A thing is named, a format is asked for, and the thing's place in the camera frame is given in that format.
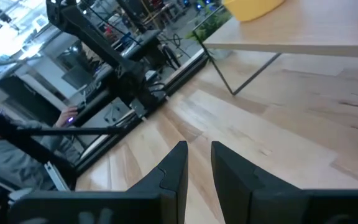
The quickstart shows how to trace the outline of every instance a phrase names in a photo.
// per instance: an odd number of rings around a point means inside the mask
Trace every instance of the table top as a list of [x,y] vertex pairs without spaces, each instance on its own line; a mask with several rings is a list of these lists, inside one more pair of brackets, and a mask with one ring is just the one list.
[[250,22],[232,18],[208,48],[358,57],[358,1],[286,0]]

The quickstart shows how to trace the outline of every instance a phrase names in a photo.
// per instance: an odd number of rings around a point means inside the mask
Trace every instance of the person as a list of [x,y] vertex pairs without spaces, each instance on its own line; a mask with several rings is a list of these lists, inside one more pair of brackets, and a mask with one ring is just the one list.
[[[62,111],[54,127],[61,128],[67,121],[75,117],[75,107],[69,107]],[[38,121],[18,121],[4,116],[11,124],[20,128],[47,127]],[[37,142],[51,150],[72,164],[80,158],[80,153],[74,148],[73,143],[64,136],[33,136]],[[33,189],[50,190],[54,184],[44,166],[31,156],[0,137],[0,168],[8,171],[24,186]]]

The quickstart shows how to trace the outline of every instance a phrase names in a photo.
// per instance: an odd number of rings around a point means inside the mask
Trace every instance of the green plant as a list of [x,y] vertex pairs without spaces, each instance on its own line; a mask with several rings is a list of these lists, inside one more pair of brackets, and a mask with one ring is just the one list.
[[[206,15],[211,14],[211,6],[207,5],[205,7]],[[228,11],[216,12],[211,17],[209,17],[204,23],[195,30],[197,36],[200,38],[200,41],[206,40],[211,34],[218,30],[225,22],[231,18],[231,14]],[[186,39],[197,40],[193,32],[190,32],[186,35]]]

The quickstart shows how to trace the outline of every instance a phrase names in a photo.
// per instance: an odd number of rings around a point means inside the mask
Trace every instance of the wooden floor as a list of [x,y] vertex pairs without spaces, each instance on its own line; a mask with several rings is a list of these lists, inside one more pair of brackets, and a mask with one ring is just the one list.
[[[219,62],[233,88],[272,54]],[[282,55],[232,97],[209,64],[78,180],[78,190],[126,190],[180,140],[189,145],[186,223],[224,223],[211,141],[300,188],[358,189],[358,58]]]

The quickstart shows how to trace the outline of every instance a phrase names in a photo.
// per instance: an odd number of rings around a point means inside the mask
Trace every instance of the yellow bowl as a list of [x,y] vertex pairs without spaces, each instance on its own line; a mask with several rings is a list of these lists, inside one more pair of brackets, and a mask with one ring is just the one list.
[[238,21],[251,21],[275,9],[284,0],[223,0]]

